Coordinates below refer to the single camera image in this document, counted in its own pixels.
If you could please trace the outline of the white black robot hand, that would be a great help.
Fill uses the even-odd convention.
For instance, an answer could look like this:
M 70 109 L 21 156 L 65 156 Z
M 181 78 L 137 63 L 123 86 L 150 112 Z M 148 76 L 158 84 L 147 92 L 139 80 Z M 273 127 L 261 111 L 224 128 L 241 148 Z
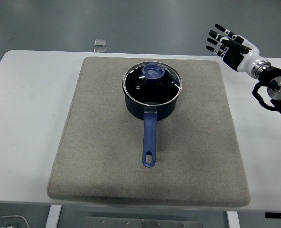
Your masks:
M 209 31 L 206 49 L 219 56 L 224 63 L 237 72 L 255 74 L 255 70 L 268 60 L 260 56 L 259 49 L 243 36 L 237 35 L 219 24 L 218 31 Z

